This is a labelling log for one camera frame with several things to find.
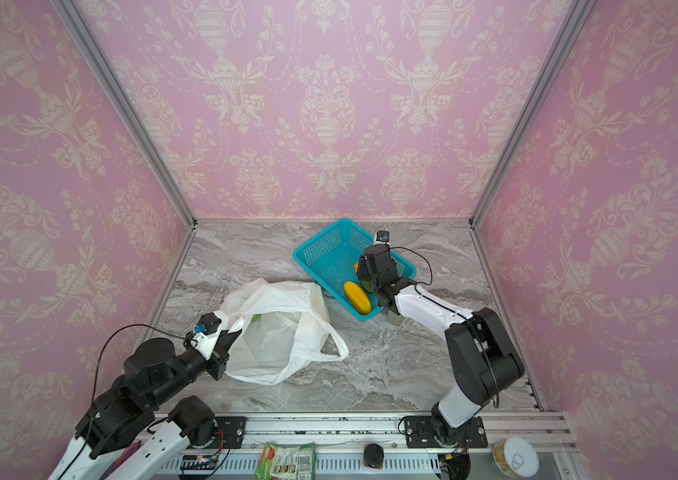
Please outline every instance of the pink wall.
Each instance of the pink wall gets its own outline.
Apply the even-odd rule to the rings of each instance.
[[[594,6],[481,234],[592,478],[678,478],[678,0]]]
[[[0,478],[50,473],[185,235],[51,4],[0,0]]]
[[[199,218],[469,217],[569,0],[79,0]]]

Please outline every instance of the food package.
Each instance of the food package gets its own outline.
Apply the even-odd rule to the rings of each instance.
[[[256,467],[256,480],[314,480],[315,444],[278,446],[267,443]]]

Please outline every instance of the yellow vegetable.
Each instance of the yellow vegetable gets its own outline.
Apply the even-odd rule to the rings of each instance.
[[[363,315],[368,315],[371,313],[371,301],[368,300],[368,295],[363,292],[363,289],[358,286],[357,283],[347,282],[344,283],[344,293],[347,298],[350,299],[352,306],[355,307],[355,310],[362,313]]]

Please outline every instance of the marble tabletop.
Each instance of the marble tabletop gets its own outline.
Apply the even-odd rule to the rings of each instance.
[[[158,327],[183,335],[200,315],[217,310],[227,293],[259,277],[271,283],[312,281],[292,253],[326,225],[200,224]],[[434,270],[430,292],[472,310],[493,306],[466,222],[361,225],[370,232],[388,230],[392,245],[424,255]],[[429,279],[418,256],[398,252],[416,265],[419,280]],[[276,386],[202,376],[181,397],[197,395],[216,412],[429,410],[448,393],[453,383],[448,349],[434,333],[409,319],[395,326],[386,312],[361,322],[329,293],[324,295],[331,323],[350,349],[346,360],[312,362]],[[332,349],[328,341],[324,352]],[[179,344],[177,351],[183,351]],[[499,408],[534,408],[536,399],[529,392],[528,380],[518,380],[502,392]],[[178,400],[173,398],[162,411]]]

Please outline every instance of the plastic bag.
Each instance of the plastic bag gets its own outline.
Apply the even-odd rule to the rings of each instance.
[[[227,374],[234,379],[276,385],[312,361],[336,362],[350,354],[316,283],[259,278],[227,294],[214,313],[222,330],[243,331],[229,350]],[[328,336],[339,355],[320,352]]]
[[[316,466],[315,444],[281,447],[264,445],[256,467],[256,480],[314,480]]]

